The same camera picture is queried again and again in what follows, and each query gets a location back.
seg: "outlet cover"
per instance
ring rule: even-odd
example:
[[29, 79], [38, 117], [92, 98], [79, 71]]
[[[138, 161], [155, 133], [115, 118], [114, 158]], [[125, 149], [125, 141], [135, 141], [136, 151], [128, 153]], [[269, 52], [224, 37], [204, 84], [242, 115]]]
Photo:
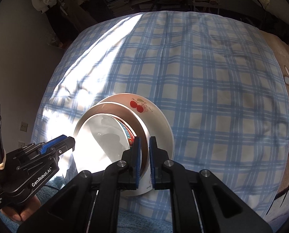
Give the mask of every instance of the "outlet cover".
[[27, 132], [27, 129], [28, 129], [28, 124], [21, 122], [20, 130]]
[[24, 142], [20, 142], [18, 141], [18, 148], [22, 148], [25, 146], [25, 143]]

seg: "silver bolt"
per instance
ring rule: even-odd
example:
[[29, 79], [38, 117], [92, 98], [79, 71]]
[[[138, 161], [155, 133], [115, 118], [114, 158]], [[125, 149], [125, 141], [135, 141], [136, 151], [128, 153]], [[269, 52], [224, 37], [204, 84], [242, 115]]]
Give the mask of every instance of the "silver bolt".
[[117, 165], [118, 165], [119, 167], [124, 167], [124, 166], [126, 166], [126, 161], [120, 160], [120, 161], [117, 162]]
[[164, 161], [164, 165], [166, 165], [166, 166], [173, 166], [174, 165], [174, 162], [172, 161], [172, 160], [165, 160]]
[[205, 169], [205, 170], [202, 170], [202, 171], [201, 171], [201, 174], [202, 174], [204, 177], [208, 177], [208, 176], [210, 176], [210, 171], [207, 170], [207, 169]]

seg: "finger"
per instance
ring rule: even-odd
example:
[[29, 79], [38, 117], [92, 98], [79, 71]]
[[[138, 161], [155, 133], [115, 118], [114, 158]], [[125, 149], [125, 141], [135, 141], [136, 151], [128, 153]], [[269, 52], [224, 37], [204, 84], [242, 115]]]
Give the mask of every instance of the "finger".
[[36, 212], [41, 207], [40, 200], [33, 196], [29, 203], [26, 205], [24, 210], [20, 213], [22, 221], [27, 220], [34, 212]]
[[11, 207], [6, 206], [6, 207], [1, 209], [1, 212], [3, 215], [7, 216], [8, 218], [10, 218], [14, 221], [20, 221], [21, 220], [18, 213], [14, 209], [12, 209]]

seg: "red cherry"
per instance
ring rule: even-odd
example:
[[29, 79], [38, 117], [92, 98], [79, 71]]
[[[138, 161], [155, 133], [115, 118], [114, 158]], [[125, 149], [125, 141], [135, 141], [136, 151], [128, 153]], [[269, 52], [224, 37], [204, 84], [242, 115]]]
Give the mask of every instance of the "red cherry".
[[132, 108], [137, 108], [137, 103], [135, 101], [131, 101], [129, 104]]
[[142, 113], [144, 111], [144, 108], [140, 105], [137, 106], [137, 111]]

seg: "plaid fabric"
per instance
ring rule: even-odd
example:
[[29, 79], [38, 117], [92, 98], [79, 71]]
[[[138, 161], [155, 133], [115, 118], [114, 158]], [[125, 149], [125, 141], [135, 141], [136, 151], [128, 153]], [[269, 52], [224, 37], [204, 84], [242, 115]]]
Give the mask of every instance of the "plaid fabric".
[[[83, 31], [57, 66], [32, 142], [73, 134], [91, 106], [114, 93], [154, 102], [175, 137], [174, 160], [210, 169], [259, 215], [279, 187], [289, 148], [289, 99], [258, 29], [217, 15], [153, 12]], [[63, 156], [60, 164], [69, 165]], [[171, 221], [169, 191], [121, 199], [121, 207]]]

